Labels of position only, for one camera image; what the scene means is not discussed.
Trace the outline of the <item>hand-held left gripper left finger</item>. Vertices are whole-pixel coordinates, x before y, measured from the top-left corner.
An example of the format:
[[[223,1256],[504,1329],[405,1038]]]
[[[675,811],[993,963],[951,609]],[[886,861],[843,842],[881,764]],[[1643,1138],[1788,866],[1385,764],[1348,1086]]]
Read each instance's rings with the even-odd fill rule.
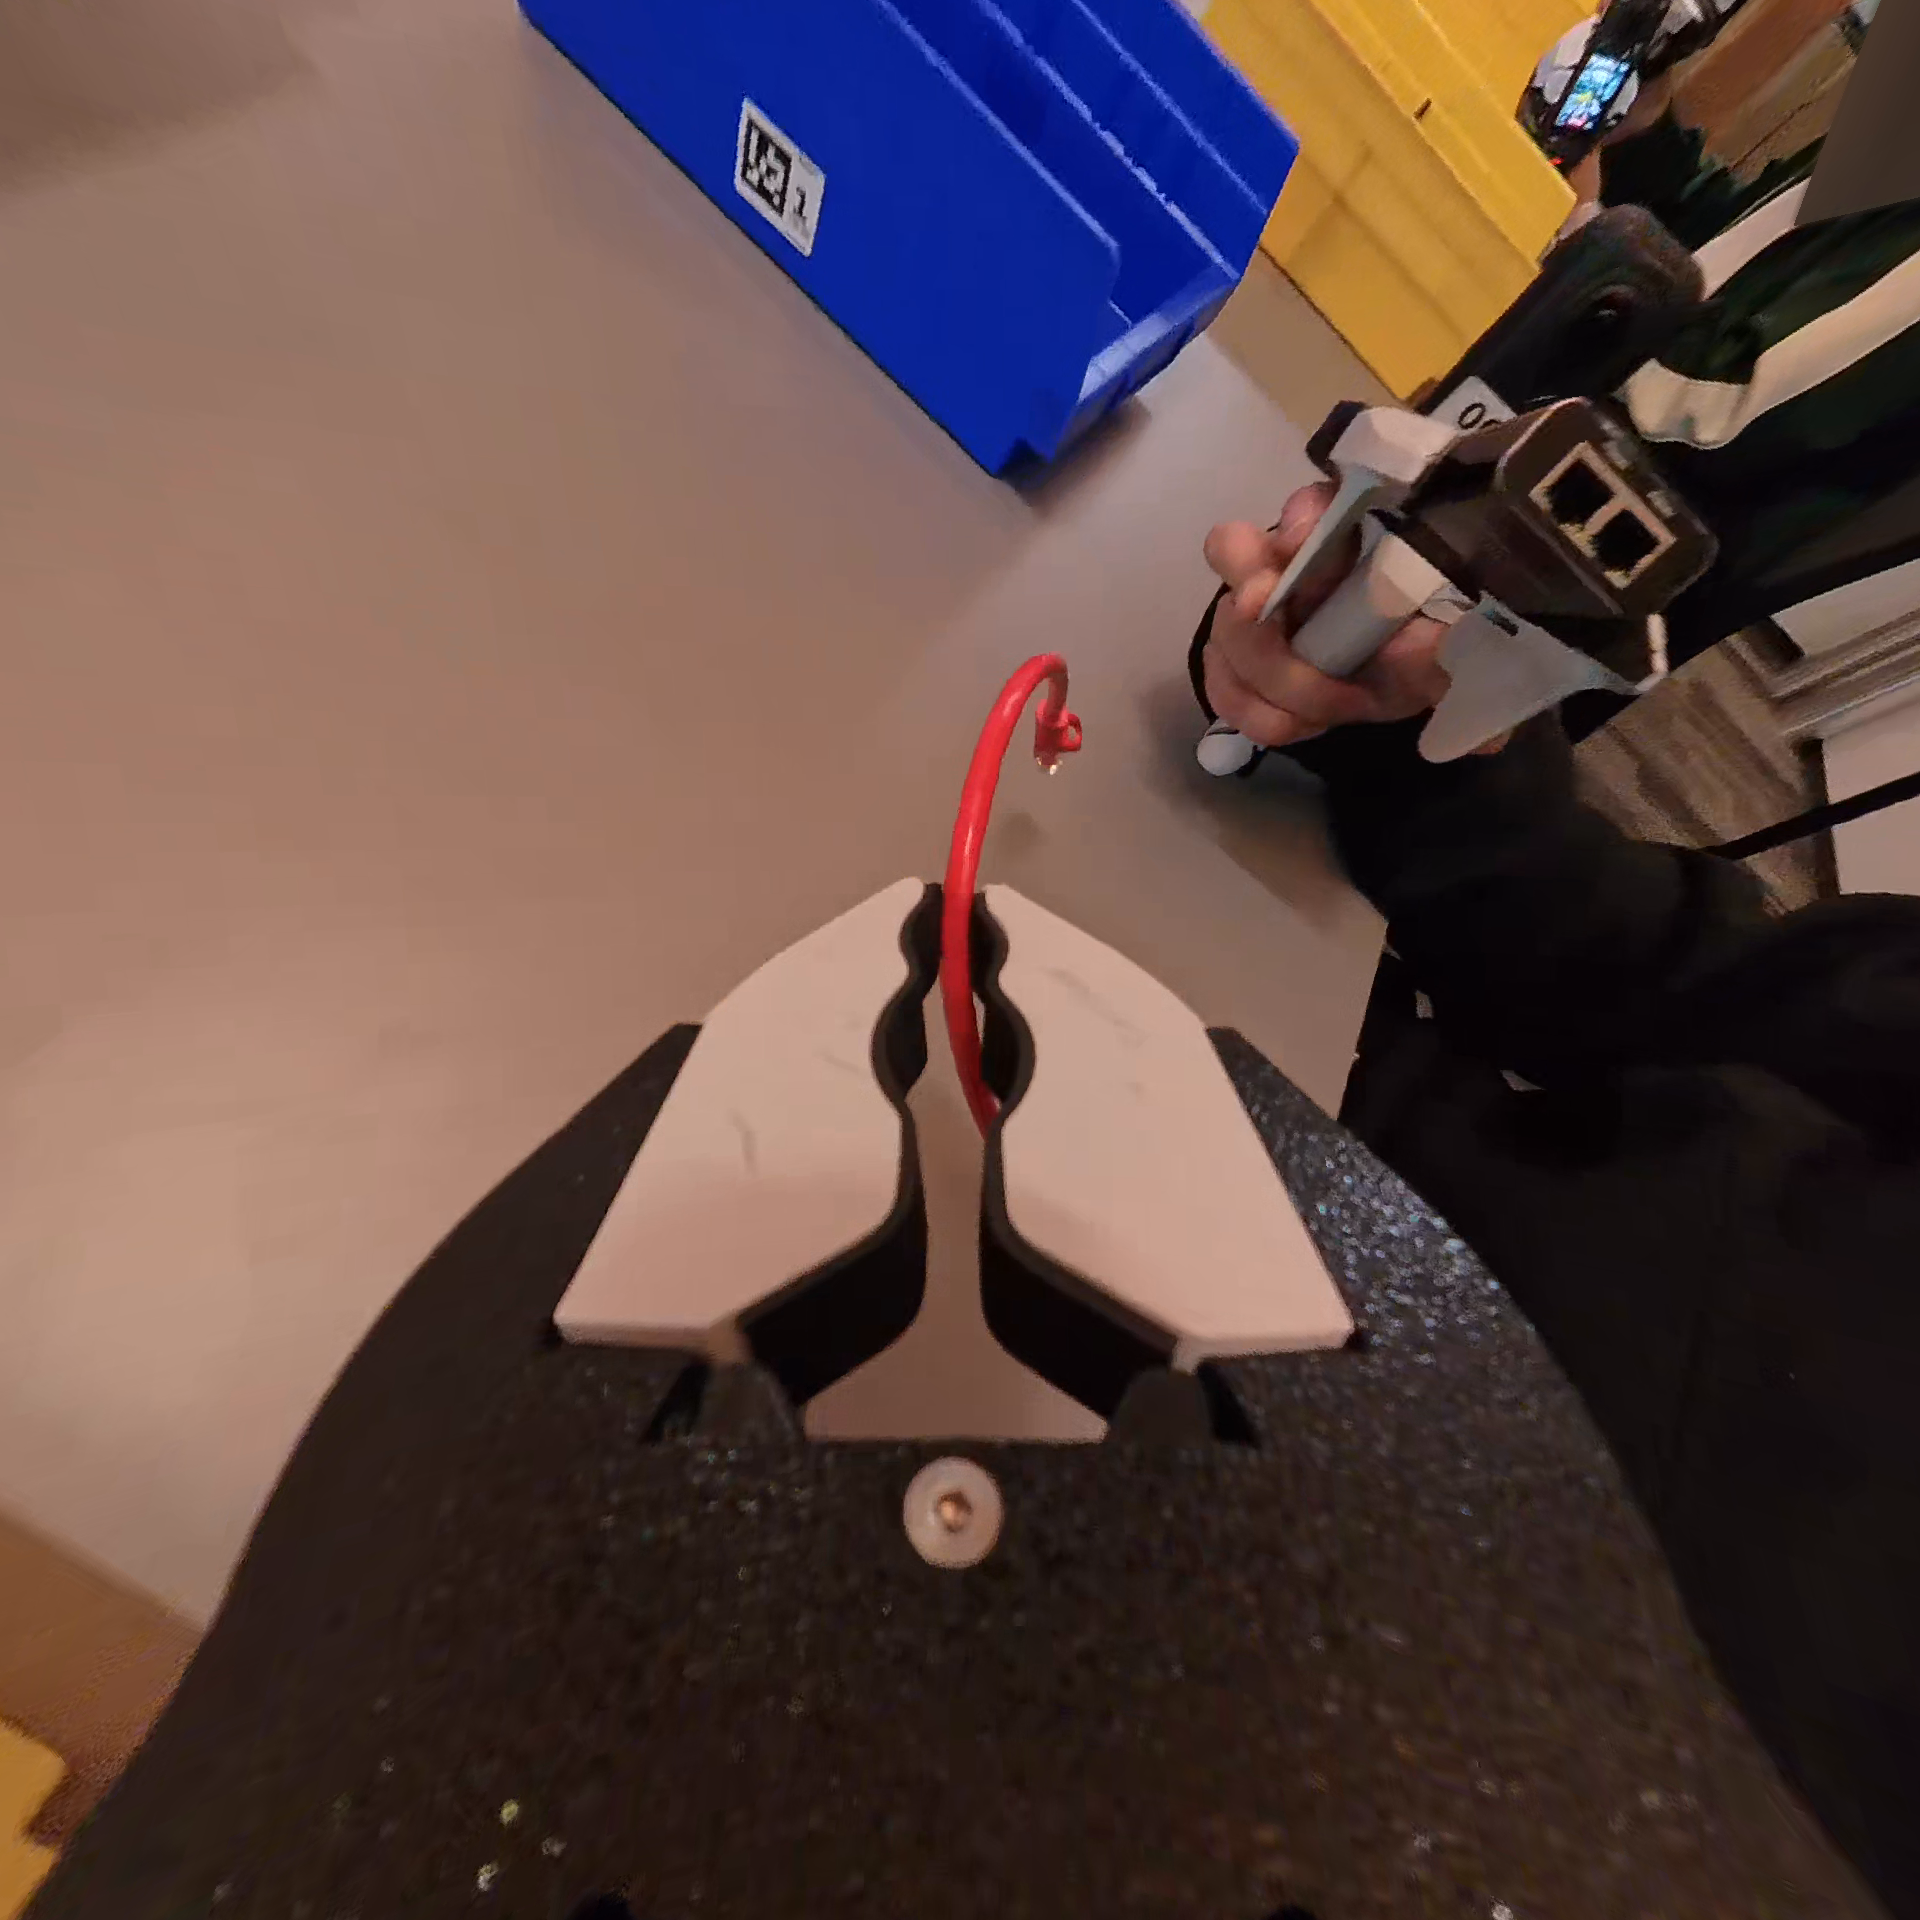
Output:
[[[895,881],[710,1008],[559,1297],[565,1341],[753,1363],[805,1409],[910,1331],[941,909]]]

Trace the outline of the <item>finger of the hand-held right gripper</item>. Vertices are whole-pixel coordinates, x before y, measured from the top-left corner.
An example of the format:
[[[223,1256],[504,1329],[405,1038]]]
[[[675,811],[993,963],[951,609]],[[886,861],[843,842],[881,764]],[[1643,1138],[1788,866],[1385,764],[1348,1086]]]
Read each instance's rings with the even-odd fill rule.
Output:
[[[1307,440],[1307,459],[1342,482],[1360,473],[1365,484],[1414,484],[1459,434],[1443,417],[1342,401]]]
[[[1438,662],[1446,692],[1419,737],[1419,754],[1431,764],[1496,745],[1580,692],[1640,690],[1636,680],[1504,609],[1473,609],[1451,622]]]

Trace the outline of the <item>black gadget with bright screen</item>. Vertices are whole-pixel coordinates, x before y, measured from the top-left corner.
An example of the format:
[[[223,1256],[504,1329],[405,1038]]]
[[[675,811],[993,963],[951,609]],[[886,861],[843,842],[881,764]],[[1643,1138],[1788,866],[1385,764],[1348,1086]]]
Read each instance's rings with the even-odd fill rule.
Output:
[[[1643,82],[1709,46],[1741,3],[1608,3],[1535,61],[1518,122],[1569,174],[1627,114]]]

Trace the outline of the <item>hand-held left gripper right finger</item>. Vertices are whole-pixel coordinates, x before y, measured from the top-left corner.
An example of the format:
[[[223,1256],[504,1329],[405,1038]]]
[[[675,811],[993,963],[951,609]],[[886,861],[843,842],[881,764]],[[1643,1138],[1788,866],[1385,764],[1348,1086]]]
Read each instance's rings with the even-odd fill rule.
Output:
[[[1352,1310],[1211,1029],[1007,884],[976,898],[979,1297],[997,1341],[1099,1422],[1144,1378],[1335,1353]]]

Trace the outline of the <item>person's right forearm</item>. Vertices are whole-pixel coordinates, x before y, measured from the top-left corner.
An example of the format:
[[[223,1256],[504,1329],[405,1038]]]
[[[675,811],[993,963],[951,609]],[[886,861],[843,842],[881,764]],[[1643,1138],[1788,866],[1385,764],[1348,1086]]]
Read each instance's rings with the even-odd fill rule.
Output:
[[[1916,1148],[1917,907],[1768,909],[1735,861],[1623,833],[1545,715],[1429,762],[1421,723],[1303,748],[1335,853],[1445,1034],[1550,1092],[1751,1070]]]

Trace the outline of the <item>blue storage bin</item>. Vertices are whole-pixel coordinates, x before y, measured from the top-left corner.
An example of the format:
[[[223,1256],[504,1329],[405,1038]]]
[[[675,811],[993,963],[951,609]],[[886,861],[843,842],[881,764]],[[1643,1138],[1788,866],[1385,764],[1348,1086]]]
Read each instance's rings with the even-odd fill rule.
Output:
[[[1206,331],[1301,150],[1171,3],[526,3],[985,473]]]

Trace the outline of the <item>person's right hand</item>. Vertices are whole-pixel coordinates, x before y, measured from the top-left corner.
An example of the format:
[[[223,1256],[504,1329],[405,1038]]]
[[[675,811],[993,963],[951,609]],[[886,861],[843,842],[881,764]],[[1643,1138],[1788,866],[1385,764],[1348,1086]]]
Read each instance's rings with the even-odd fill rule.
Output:
[[[1273,752],[1335,729],[1421,715],[1451,685],[1440,659],[1448,637],[1443,622],[1403,622],[1358,674],[1339,680],[1303,661],[1286,626],[1259,618],[1329,498],[1329,482],[1297,486],[1270,526],[1220,522],[1204,542],[1217,594],[1201,625],[1200,692],[1217,723]]]

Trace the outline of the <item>yellow plastic piece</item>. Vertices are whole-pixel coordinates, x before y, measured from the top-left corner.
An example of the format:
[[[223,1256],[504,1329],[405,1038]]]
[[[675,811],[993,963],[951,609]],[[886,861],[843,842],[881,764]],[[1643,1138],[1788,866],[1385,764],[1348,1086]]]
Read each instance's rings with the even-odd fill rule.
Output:
[[[56,1864],[36,1821],[64,1777],[55,1749],[3,1721],[3,1918],[22,1916]]]

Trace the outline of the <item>green white striped garment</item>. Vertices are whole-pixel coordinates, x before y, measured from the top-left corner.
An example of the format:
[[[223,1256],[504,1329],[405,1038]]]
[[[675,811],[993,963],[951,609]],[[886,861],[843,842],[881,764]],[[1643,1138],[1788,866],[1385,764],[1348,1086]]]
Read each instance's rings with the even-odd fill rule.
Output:
[[[1765,224],[1808,188],[1823,137],[1751,179],[1661,109],[1598,153],[1607,209],[1643,209],[1694,252],[1704,297],[1616,388],[1631,429],[1716,540],[1665,611],[1680,666],[1767,618],[1916,558],[1917,206]]]

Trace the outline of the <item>yellow storage bin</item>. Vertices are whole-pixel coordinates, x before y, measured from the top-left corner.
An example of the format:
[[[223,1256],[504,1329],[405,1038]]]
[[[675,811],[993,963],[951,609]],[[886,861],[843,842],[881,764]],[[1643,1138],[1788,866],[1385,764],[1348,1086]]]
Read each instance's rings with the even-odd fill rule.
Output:
[[[1526,291],[1577,194],[1519,125],[1573,3],[1214,3],[1201,29],[1297,140],[1262,235],[1411,396]]]

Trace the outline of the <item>person's black clothing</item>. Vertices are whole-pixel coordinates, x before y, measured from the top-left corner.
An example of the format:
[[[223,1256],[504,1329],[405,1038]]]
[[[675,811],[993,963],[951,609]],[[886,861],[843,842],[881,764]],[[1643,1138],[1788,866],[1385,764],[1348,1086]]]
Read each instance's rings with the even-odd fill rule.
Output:
[[[1751,1070],[1550,1092],[1421,1030],[1360,1138],[1542,1334],[1743,1716],[1916,1916],[1916,1148]]]

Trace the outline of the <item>black network adapter box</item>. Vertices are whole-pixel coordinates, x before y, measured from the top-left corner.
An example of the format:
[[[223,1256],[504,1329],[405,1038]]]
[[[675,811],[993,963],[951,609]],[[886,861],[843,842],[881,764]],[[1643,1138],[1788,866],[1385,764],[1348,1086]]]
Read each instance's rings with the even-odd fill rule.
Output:
[[[1459,436],[1390,526],[1468,596],[1547,629],[1663,613],[1718,553],[1620,413],[1580,398]]]

